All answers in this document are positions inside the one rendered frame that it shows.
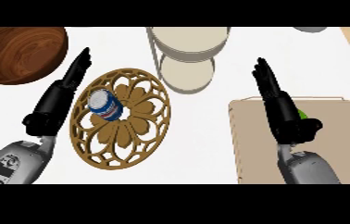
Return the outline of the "grey round object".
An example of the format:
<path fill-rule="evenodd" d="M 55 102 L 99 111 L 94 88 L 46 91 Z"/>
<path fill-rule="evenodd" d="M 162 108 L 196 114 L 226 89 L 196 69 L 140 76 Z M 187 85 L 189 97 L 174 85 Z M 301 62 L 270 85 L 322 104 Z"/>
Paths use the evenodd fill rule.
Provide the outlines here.
<path fill-rule="evenodd" d="M 316 33 L 326 29 L 326 27 L 294 27 L 298 31 Z"/>

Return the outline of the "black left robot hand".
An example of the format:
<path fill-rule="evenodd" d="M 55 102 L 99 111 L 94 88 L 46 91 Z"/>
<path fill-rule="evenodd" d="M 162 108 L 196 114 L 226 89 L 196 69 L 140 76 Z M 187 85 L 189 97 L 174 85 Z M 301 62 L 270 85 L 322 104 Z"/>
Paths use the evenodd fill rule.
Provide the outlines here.
<path fill-rule="evenodd" d="M 32 113 L 24 118 L 22 124 L 26 126 L 28 135 L 41 137 L 57 134 L 90 65 L 90 49 L 84 48 L 71 63 L 63 78 L 50 84 Z"/>

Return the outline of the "cream tiered basket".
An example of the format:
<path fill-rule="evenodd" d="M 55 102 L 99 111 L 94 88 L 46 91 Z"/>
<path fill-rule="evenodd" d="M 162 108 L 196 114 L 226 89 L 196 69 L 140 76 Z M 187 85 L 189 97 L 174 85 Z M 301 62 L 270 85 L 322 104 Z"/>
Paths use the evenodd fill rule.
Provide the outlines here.
<path fill-rule="evenodd" d="M 148 27 L 146 33 L 158 78 L 177 93 L 201 92 L 211 83 L 230 27 Z"/>

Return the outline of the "brown wooden bowl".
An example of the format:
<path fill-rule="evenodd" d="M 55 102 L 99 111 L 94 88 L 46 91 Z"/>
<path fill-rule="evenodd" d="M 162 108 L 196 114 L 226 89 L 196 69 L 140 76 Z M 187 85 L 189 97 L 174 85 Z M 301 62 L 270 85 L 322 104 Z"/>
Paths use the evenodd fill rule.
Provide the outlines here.
<path fill-rule="evenodd" d="M 66 49 L 63 27 L 0 27 L 0 84 L 40 80 L 60 66 Z"/>

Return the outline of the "blue and white can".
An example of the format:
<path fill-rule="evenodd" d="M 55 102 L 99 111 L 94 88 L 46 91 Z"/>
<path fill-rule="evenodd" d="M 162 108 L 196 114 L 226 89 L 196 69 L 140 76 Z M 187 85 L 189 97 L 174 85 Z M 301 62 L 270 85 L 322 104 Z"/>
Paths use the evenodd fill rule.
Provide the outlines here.
<path fill-rule="evenodd" d="M 96 90 L 87 99 L 90 111 L 105 120 L 114 121 L 122 113 L 122 104 L 115 95 L 106 90 Z"/>

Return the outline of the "ornate wooden round trivet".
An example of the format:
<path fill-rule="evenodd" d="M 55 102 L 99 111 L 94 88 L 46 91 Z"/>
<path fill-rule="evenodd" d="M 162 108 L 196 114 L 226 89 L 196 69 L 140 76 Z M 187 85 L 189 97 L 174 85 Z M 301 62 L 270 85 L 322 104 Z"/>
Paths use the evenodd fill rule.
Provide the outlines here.
<path fill-rule="evenodd" d="M 90 115 L 91 127 L 83 125 L 88 115 L 87 98 L 106 89 L 130 110 L 127 119 L 108 121 Z M 75 152 L 94 168 L 130 168 L 156 150 L 171 118 L 170 98 L 156 77 L 142 69 L 121 68 L 100 75 L 87 85 L 72 108 L 69 137 Z"/>

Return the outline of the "beige tray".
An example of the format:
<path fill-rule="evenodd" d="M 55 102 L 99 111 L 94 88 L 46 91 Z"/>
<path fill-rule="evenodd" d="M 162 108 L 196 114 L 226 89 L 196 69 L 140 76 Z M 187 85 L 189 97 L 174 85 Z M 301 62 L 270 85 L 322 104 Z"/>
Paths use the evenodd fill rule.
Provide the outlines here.
<path fill-rule="evenodd" d="M 306 115 L 322 121 L 314 140 L 300 144 L 292 151 L 317 153 L 341 183 L 350 184 L 350 100 L 341 97 L 294 97 L 292 100 Z M 229 113 L 238 182 L 283 184 L 261 98 L 233 100 Z"/>

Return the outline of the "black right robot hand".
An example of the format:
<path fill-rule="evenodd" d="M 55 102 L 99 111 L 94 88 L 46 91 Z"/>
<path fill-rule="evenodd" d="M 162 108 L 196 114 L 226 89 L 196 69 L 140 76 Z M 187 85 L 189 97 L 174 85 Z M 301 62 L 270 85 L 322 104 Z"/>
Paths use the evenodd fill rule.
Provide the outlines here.
<path fill-rule="evenodd" d="M 322 122 L 316 118 L 301 118 L 298 108 L 285 91 L 280 90 L 273 71 L 263 58 L 257 59 L 251 72 L 263 96 L 267 123 L 278 144 L 311 142 Z"/>

